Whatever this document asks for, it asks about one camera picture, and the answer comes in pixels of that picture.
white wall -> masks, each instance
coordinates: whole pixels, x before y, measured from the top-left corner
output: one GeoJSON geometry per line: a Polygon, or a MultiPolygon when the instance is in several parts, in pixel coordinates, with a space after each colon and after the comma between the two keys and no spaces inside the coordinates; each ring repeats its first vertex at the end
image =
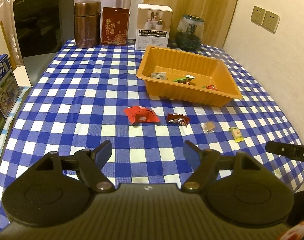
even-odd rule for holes
{"type": "Polygon", "coordinates": [[[272,96],[304,143],[304,0],[238,0],[224,50],[272,96]],[[254,5],[281,17],[276,33],[250,21],[254,5]]]}

computer monitor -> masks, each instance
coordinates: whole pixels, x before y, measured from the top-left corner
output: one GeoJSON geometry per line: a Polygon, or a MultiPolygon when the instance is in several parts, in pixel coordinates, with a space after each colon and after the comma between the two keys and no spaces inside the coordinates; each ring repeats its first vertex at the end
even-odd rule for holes
{"type": "Polygon", "coordinates": [[[67,40],[74,39],[74,0],[15,0],[16,42],[31,85],[67,40]]]}

table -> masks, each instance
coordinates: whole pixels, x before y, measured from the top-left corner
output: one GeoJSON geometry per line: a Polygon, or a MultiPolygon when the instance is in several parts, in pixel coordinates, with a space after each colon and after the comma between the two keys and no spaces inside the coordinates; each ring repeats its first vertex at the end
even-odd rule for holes
{"type": "Polygon", "coordinates": [[[2,151],[3,151],[4,145],[6,143],[7,135],[11,131],[11,124],[12,124],[13,120],[15,120],[15,115],[19,111],[20,106],[24,103],[23,96],[29,90],[29,88],[31,88],[31,86],[20,86],[21,93],[20,93],[18,99],[16,100],[15,104],[13,105],[11,111],[9,112],[8,117],[6,118],[4,127],[0,134],[0,161],[1,161],[2,151]]]}
{"type": "MultiPolygon", "coordinates": [[[[113,153],[102,171],[116,187],[121,182],[175,182],[180,187],[192,173],[182,153],[183,142],[190,140],[201,149],[212,148],[224,155],[246,151],[296,190],[304,180],[304,163],[264,150],[269,140],[301,144],[276,102],[223,50],[202,45],[196,53],[223,60],[244,99],[217,108],[150,97],[144,81],[136,77],[143,51],[134,49],[134,41],[92,49],[79,49],[68,41],[16,120],[0,165],[0,200],[4,189],[44,153],[71,155],[104,140],[112,142],[113,153]],[[135,105],[153,109],[160,123],[131,125],[124,109],[135,105]],[[168,113],[187,114],[190,125],[167,123],[168,113]],[[216,122],[216,128],[206,135],[200,124],[209,120],[216,122]],[[236,143],[228,132],[235,126],[244,142],[236,143]]],[[[67,174],[76,177],[70,171],[67,174]]],[[[221,171],[219,178],[229,174],[221,171]]],[[[0,202],[0,230],[6,225],[0,202]]]]}

bolt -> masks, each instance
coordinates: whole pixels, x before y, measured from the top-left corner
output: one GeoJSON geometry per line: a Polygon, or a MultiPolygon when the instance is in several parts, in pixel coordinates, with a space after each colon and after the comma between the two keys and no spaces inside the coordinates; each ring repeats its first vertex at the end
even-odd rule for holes
{"type": "Polygon", "coordinates": [[[184,183],[184,187],[188,190],[195,190],[195,189],[198,189],[200,187],[200,185],[197,182],[188,181],[188,182],[184,183]]]}
{"type": "Polygon", "coordinates": [[[101,181],[96,184],[96,187],[100,190],[108,190],[112,187],[112,184],[107,181],[101,181]]]}
{"type": "Polygon", "coordinates": [[[150,191],[150,190],[152,190],[153,188],[152,188],[150,185],[148,185],[148,186],[144,187],[144,189],[147,190],[147,191],[150,191]]]}

glass jar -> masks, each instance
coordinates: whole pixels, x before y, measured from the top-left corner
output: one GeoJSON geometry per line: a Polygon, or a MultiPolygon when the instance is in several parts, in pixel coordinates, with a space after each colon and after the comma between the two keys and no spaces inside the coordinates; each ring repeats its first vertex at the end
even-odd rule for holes
{"type": "Polygon", "coordinates": [[[197,50],[201,45],[203,32],[203,19],[191,14],[184,14],[177,28],[175,42],[182,50],[197,50]]]}

